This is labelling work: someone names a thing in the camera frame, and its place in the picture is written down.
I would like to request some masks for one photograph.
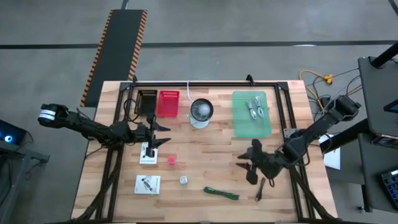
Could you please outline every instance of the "white card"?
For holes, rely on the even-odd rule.
[[[140,164],[156,164],[157,163],[157,149],[154,149],[155,156],[153,158],[146,156],[145,152],[148,147],[148,142],[143,142],[141,144],[141,153],[139,156],[139,163]]]
[[[328,136],[324,134],[319,138],[319,143],[322,143],[328,139]],[[337,148],[323,155],[323,163],[327,167],[340,170],[340,148]]]
[[[135,194],[160,194],[160,176],[137,175]]]

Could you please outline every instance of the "small white box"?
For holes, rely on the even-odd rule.
[[[187,184],[188,183],[188,178],[187,176],[182,176],[180,177],[180,184]]]
[[[137,175],[135,194],[160,194],[160,176]]]

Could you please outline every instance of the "red basket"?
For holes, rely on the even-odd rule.
[[[174,118],[178,115],[179,103],[179,91],[161,90],[159,100],[157,101],[156,114],[158,116]]]

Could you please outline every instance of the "green tray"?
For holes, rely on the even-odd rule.
[[[264,118],[257,113],[254,98],[260,97]],[[257,119],[252,119],[246,104],[251,100],[252,108],[257,114]],[[271,134],[271,122],[267,105],[267,96],[264,91],[234,91],[232,94],[232,112],[234,119],[234,132],[238,138],[264,138]]]

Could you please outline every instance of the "green wire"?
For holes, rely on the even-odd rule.
[[[203,189],[203,191],[208,193],[208,194],[221,195],[221,196],[227,197],[227,198],[229,198],[231,200],[239,200],[239,195],[237,195],[237,194],[228,193],[228,192],[222,192],[220,190],[212,189],[211,187],[205,187]]]

